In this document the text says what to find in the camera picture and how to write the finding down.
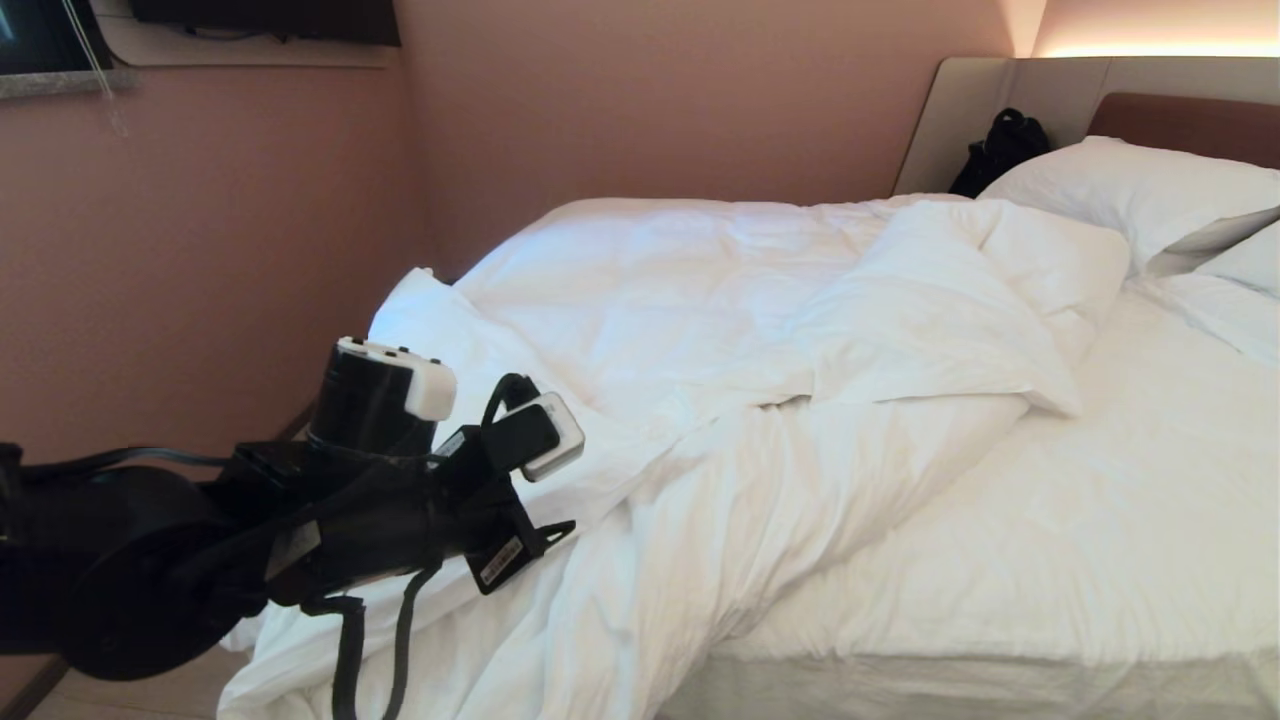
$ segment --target bedding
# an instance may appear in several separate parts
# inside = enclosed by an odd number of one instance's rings
[[[1130,283],[1083,418],[1033,410],[664,716],[1276,717],[1277,375],[1188,320]]]
[[[1114,228],[1133,243],[1135,272],[1176,274],[1276,222],[1280,170],[1091,136],[1023,163],[979,199]]]
[[[1198,275],[1215,275],[1280,297],[1280,223],[1262,228],[1253,237],[1196,268]]]
[[[1037,247],[1064,261],[1038,266]],[[412,273],[371,338],[458,370],[458,420],[529,373],[588,446],[520,486],[535,523],[572,518],[575,536],[488,598],[457,562],[424,589],[404,714],[652,716],[712,644],[1029,406],[1079,413],[1070,368],[1126,265],[1119,234],[1007,202],[611,200],[553,213],[457,288]],[[366,716],[389,694],[403,584],[357,591]],[[328,717],[337,629],[269,610],[219,716]]]
[[[1192,325],[1266,365],[1280,365],[1280,299],[1210,274],[1151,278],[1137,286]]]

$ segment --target sticker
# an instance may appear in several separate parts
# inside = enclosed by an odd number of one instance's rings
[[[271,559],[266,561],[265,580],[271,582],[285,568],[302,560],[317,547],[320,547],[320,524],[315,520],[301,528],[275,536],[275,543],[271,546]]]
[[[448,456],[453,455],[454,451],[457,451],[460,447],[462,447],[462,443],[466,442],[466,441],[467,441],[467,436],[463,434],[462,430],[458,430],[458,432],[453,433],[453,437],[451,437],[448,441],[445,441],[445,443],[442,445],[435,451],[435,455],[439,455],[442,457],[448,457]]]
[[[507,565],[511,565],[511,561],[520,555],[521,550],[525,550],[525,543],[520,542],[520,538],[507,541],[507,544],[502,546],[498,555],[494,555],[493,560],[484,566],[484,570],[480,570],[480,580],[486,585],[492,585],[494,578],[500,575],[507,569]]]

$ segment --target warm light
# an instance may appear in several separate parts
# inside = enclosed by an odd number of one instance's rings
[[[1068,45],[1044,53],[1044,58],[1126,58],[1126,56],[1212,56],[1280,58],[1280,42],[1114,42],[1107,45]]]

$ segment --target window blind cord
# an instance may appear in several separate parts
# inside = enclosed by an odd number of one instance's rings
[[[67,12],[67,18],[72,22],[72,28],[76,29],[76,40],[79,41],[81,50],[84,51],[84,56],[88,58],[90,67],[93,68],[93,77],[97,78],[99,87],[102,88],[102,100],[106,101],[106,117],[111,122],[111,129],[115,135],[120,137],[129,136],[129,128],[124,124],[124,115],[120,113],[119,105],[115,102],[115,91],[111,90],[111,83],[106,79],[106,73],[102,72],[101,63],[97,61],[97,55],[93,54],[93,49],[90,47],[88,35],[84,32],[84,26],[79,22],[79,15],[76,13],[76,8],[72,5],[72,0],[63,0],[63,10]]]

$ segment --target wall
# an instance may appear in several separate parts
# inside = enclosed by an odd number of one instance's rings
[[[1280,55],[1276,0],[1048,0],[1036,56]]]
[[[402,3],[440,269],[581,197],[884,196],[938,63],[1029,47],[1041,6]]]
[[[225,454],[314,396],[326,347],[426,263],[403,72],[146,72],[0,102],[0,439],[33,461]],[[0,664],[0,707],[33,660]]]

